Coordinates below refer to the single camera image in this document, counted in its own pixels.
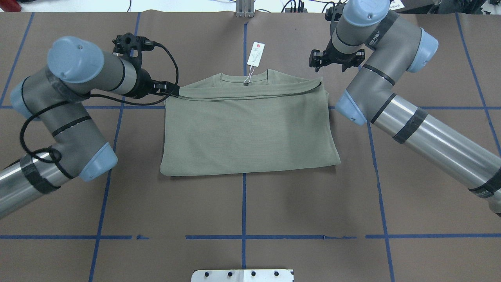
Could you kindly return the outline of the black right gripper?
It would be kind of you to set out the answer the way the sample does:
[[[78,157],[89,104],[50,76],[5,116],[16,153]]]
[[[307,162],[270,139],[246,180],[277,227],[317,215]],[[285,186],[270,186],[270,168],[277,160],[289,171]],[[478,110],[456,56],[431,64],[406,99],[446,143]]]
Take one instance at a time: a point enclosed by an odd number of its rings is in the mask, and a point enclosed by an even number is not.
[[[318,73],[322,67],[328,66],[331,63],[341,64],[341,71],[345,72],[348,68],[358,67],[365,60],[365,50],[359,49],[355,53],[345,54],[337,50],[329,41],[327,48],[321,52],[313,49],[309,57],[309,67]]]

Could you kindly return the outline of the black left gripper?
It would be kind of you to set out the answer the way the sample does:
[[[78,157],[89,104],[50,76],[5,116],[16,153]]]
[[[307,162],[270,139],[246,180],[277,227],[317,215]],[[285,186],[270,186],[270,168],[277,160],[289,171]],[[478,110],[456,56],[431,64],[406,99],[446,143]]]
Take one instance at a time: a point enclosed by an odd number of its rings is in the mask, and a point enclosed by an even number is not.
[[[149,94],[176,98],[179,96],[179,85],[168,81],[152,80],[150,74],[144,69],[136,70],[136,73],[136,83],[131,89],[131,98],[141,99]]]

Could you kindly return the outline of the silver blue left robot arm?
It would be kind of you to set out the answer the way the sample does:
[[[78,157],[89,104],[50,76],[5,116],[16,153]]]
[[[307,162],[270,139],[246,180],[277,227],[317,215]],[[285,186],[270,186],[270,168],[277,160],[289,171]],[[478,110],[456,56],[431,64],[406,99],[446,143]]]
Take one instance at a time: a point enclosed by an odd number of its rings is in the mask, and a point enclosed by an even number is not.
[[[112,146],[82,104],[98,89],[125,98],[179,95],[178,82],[157,81],[142,68],[142,53],[161,43],[131,33],[113,40],[112,53],[73,36],[54,41],[47,65],[11,92],[26,121],[19,133],[25,155],[1,172],[4,218],[66,182],[91,181],[116,166]]]

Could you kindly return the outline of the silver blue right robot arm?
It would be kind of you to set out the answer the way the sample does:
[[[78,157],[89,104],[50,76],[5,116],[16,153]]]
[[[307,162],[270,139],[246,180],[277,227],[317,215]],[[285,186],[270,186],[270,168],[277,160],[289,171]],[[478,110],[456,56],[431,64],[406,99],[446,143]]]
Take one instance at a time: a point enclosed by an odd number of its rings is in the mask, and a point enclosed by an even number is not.
[[[327,8],[330,40],[312,50],[316,72],[330,64],[360,67],[335,109],[358,125],[372,123],[449,174],[500,215],[500,157],[474,143],[393,91],[405,72],[420,71],[439,43],[390,9],[389,0],[349,0]]]

